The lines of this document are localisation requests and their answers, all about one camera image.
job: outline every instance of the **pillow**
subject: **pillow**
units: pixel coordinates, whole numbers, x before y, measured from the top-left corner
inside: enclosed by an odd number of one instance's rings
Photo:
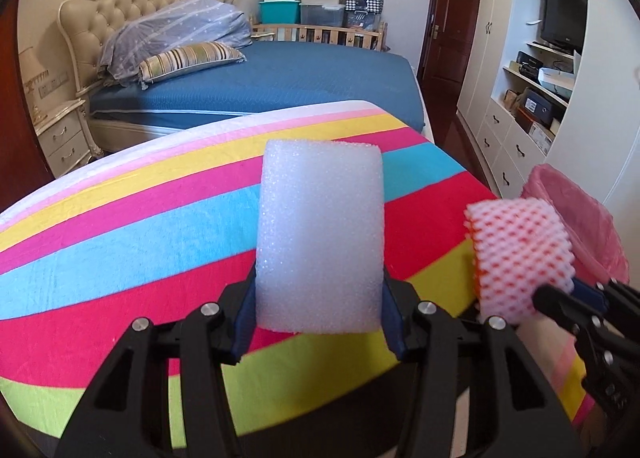
[[[218,42],[190,44],[145,59],[138,66],[138,78],[142,89],[145,90],[151,83],[245,60],[246,57],[241,51],[226,44]]]

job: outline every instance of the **metal bolt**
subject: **metal bolt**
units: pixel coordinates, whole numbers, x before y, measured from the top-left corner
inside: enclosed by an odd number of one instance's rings
[[[217,303],[205,303],[200,307],[200,313],[206,317],[215,315],[220,311]]]
[[[131,324],[131,327],[136,332],[142,332],[147,328],[149,328],[149,319],[147,319],[146,317],[139,317],[135,321],[133,321],[133,323]]]
[[[489,326],[494,330],[504,330],[507,327],[507,321],[502,317],[494,315],[493,317],[489,317]]]
[[[438,310],[438,307],[431,301],[422,301],[418,304],[418,312],[424,315],[433,315]]]

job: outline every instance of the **pink plastic bag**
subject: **pink plastic bag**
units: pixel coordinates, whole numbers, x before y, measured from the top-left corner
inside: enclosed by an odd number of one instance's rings
[[[601,203],[548,164],[533,169],[522,197],[542,198],[556,208],[569,232],[578,279],[592,286],[611,278],[629,282],[629,262],[620,236]]]

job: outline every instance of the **wall outlet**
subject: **wall outlet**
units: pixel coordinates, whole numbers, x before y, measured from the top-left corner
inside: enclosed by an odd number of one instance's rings
[[[68,80],[69,80],[69,75],[66,71],[61,72],[55,77],[51,78],[50,80],[45,82],[43,85],[39,86],[38,92],[40,93],[40,98],[44,99],[44,97],[49,95],[51,92],[57,90],[58,88],[60,88],[60,86],[68,82]]]

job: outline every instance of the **television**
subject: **television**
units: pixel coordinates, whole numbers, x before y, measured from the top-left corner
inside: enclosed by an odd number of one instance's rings
[[[587,0],[545,0],[542,39],[582,54],[586,28]]]

